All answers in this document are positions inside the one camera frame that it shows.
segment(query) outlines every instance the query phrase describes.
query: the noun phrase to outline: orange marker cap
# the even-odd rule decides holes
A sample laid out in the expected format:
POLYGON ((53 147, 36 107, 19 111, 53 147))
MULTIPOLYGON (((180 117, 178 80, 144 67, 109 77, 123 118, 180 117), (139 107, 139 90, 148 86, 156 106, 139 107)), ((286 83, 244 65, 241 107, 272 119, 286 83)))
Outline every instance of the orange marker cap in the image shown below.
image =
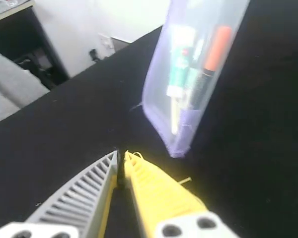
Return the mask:
POLYGON ((217 30, 204 66, 205 69, 210 71, 216 71, 221 61, 221 57, 229 43, 231 32, 232 29, 228 26, 221 26, 217 30))

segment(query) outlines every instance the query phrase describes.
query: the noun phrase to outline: pen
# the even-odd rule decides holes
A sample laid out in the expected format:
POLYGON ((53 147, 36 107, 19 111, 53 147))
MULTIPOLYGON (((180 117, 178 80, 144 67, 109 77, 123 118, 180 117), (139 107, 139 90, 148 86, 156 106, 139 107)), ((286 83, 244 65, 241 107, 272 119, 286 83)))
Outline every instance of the pen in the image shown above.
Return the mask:
POLYGON ((208 89, 209 83, 212 80, 214 73, 221 62, 223 53, 231 37, 231 28, 221 26, 218 28, 213 43, 211 44, 209 54, 204 64, 202 71, 190 69, 186 95, 185 108, 197 110, 200 108, 202 99, 208 89))

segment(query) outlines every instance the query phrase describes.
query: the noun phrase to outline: marker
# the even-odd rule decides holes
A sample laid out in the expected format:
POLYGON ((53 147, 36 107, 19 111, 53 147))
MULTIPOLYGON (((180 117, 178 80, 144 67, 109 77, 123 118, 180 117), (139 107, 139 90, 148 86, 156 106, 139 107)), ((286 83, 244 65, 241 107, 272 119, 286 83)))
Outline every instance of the marker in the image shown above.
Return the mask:
POLYGON ((171 64, 167 96, 182 98, 195 30, 189 26, 174 25, 171 32, 171 64))
POLYGON ((196 70, 190 69, 188 79, 188 88, 191 88, 191 92, 188 92, 186 99, 187 109, 199 109, 202 99, 208 89, 209 83, 212 80, 215 71, 217 70, 219 63, 221 62, 223 53, 227 49, 227 45, 231 37, 231 28, 228 26, 221 26, 214 37, 214 41, 211 45, 209 55, 204 64, 203 70, 199 73, 196 70))

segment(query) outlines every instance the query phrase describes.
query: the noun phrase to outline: white wall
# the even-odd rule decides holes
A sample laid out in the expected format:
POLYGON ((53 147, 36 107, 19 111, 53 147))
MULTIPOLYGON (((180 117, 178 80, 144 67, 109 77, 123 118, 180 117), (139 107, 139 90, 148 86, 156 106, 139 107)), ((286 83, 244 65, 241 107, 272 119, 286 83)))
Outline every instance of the white wall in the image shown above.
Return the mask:
POLYGON ((34 11, 70 77, 93 65, 88 52, 105 51, 85 0, 36 0, 34 11))
POLYGON ((99 30, 133 42, 165 22, 170 0, 89 0, 94 15, 103 20, 99 30))
POLYGON ((70 77, 107 55, 98 33, 133 42, 163 24, 170 0, 35 0, 34 11, 70 77))

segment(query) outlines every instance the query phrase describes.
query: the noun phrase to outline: green marker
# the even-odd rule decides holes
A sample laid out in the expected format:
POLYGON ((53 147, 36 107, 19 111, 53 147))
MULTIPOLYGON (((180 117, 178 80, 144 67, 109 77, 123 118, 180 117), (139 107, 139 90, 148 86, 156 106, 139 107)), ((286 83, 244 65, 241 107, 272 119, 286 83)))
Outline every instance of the green marker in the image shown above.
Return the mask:
POLYGON ((171 66, 166 92, 169 97, 177 99, 183 97, 194 37, 195 30, 192 27, 175 25, 172 28, 171 66))

